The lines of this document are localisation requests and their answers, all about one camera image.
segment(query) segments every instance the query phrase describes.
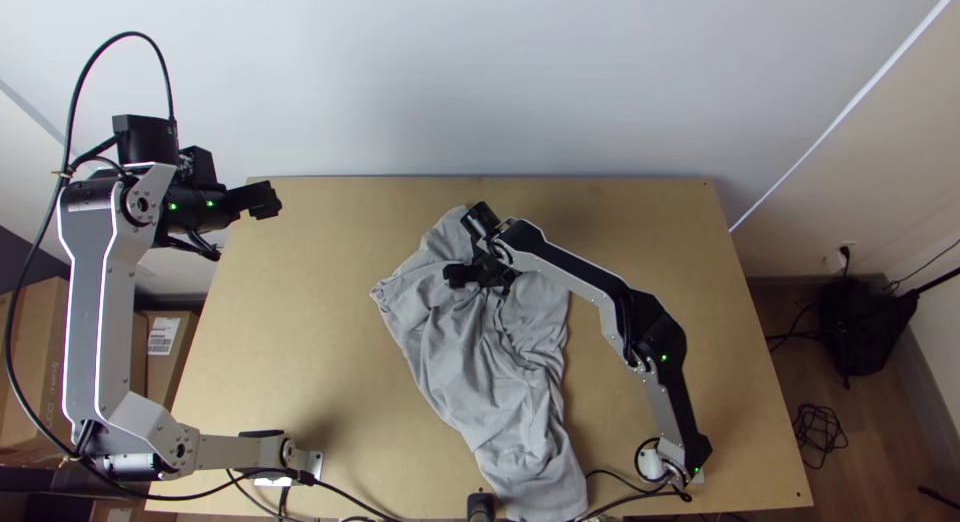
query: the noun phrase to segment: black arm segment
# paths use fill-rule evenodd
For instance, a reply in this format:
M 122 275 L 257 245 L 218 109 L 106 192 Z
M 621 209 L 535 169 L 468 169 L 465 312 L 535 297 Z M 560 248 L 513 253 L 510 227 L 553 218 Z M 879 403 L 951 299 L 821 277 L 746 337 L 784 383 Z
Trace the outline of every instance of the black arm segment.
M 613 303 L 617 331 L 624 341 L 622 357 L 630 368 L 655 369 L 653 376 L 657 390 L 666 389 L 669 410 L 676 420 L 684 451 L 683 465 L 687 475 L 693 476 L 703 467 L 712 447 L 706 436 L 697 429 L 696 418 L 683 376 L 683 362 L 687 354 L 686 335 L 680 325 L 664 310 L 656 297 L 635 290 L 619 276 L 598 267 L 548 242 L 543 232 L 524 220 L 508 220 L 501 224 L 484 203 L 475 205 L 462 220 L 471 237 L 487 243 L 489 255 L 514 266 L 522 254 L 533 256 L 562 271 L 565 276 L 551 276 L 574 293 L 590 286 L 606 295 Z

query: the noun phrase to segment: power outlet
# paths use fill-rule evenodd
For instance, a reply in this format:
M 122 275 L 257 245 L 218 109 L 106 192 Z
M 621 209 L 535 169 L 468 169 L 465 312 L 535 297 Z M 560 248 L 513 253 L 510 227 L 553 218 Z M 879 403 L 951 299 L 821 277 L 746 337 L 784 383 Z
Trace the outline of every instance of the power outlet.
M 847 244 L 847 242 L 844 242 L 840 246 L 846 246 L 848 249 L 850 248 L 850 245 Z M 847 257 L 844 256 L 843 253 L 840 252 L 840 248 L 837 247 L 836 250 L 823 257 L 822 264 L 823 269 L 827 272 L 827 274 L 842 273 L 847 267 Z

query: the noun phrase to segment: gray t-shirt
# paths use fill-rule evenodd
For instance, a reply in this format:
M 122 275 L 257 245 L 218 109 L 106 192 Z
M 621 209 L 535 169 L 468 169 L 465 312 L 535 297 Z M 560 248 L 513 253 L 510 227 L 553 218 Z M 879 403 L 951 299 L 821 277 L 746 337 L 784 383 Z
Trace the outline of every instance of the gray t-shirt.
M 370 292 L 437 415 L 463 435 L 518 522 L 569 520 L 586 482 L 563 429 L 563 346 L 569 293 L 524 273 L 507 297 L 475 283 L 452 289 L 451 262 L 469 262 L 466 213 L 447 213 L 420 249 Z

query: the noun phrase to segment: wooden floor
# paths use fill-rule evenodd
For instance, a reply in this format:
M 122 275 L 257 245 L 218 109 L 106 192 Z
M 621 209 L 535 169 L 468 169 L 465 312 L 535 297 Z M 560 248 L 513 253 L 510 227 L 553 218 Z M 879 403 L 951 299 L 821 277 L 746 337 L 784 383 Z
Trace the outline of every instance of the wooden floor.
M 815 297 L 817 287 L 757 282 L 751 284 L 750 291 L 763 330 L 769 335 L 786 332 L 800 308 Z M 812 318 L 811 314 L 801 323 L 801 329 L 812 328 Z M 797 406 L 805 402 L 829 406 L 837 413 L 849 447 L 830 454 L 819 471 L 807 469 L 814 507 L 738 513 L 741 517 L 750 522 L 960 520 L 957 511 L 917 492 L 920 484 L 936 489 L 938 482 L 895 366 L 889 365 L 872 376 L 853 378 L 852 389 L 847 391 L 818 342 L 792 340 L 772 357 L 791 418 Z M 811 456 L 811 460 L 819 456 L 816 452 L 802 454 Z M 705 517 L 710 522 L 734 520 L 718 513 Z M 179 517 L 179 522 L 240 520 L 258 519 Z M 673 520 L 703 518 L 687 515 Z

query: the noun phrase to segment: cardboard box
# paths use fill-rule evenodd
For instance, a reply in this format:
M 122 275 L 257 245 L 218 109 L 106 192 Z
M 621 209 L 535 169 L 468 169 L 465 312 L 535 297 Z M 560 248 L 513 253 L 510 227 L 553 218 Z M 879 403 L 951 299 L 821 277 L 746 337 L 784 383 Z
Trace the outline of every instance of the cardboard box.
M 27 402 L 57 438 L 72 446 L 70 421 L 63 415 L 61 405 L 68 290 L 67 281 L 61 278 L 24 288 L 17 303 L 12 342 L 14 370 Z M 9 293 L 0 295 L 0 334 L 10 297 Z M 134 392 L 144 394 L 147 318 L 140 314 L 133 316 L 132 343 L 130 386 Z M 33 426 L 10 391 L 6 378 L 2 385 L 0 465 L 57 467 L 63 454 Z
M 142 500 L 96 500 L 90 522 L 175 522 L 177 513 L 145 511 Z
M 199 316 L 192 312 L 143 312 L 150 322 L 147 341 L 147 398 L 168 410 L 180 386 Z

